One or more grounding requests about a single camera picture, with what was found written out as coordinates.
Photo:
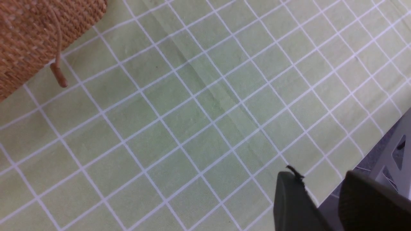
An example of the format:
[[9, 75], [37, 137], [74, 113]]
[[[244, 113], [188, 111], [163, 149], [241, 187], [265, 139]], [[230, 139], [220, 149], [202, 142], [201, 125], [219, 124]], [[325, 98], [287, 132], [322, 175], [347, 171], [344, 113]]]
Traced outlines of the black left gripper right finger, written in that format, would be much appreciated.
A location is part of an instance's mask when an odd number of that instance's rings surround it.
[[342, 182], [338, 216], [345, 231], [411, 229], [410, 200], [355, 171]]

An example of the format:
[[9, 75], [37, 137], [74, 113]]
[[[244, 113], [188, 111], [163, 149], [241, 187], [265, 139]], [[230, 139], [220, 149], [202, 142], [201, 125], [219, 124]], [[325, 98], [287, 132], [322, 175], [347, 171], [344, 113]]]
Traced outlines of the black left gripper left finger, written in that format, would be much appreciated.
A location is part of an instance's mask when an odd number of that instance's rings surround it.
[[333, 230], [305, 189], [303, 178], [295, 168], [277, 175], [273, 206], [276, 231]]

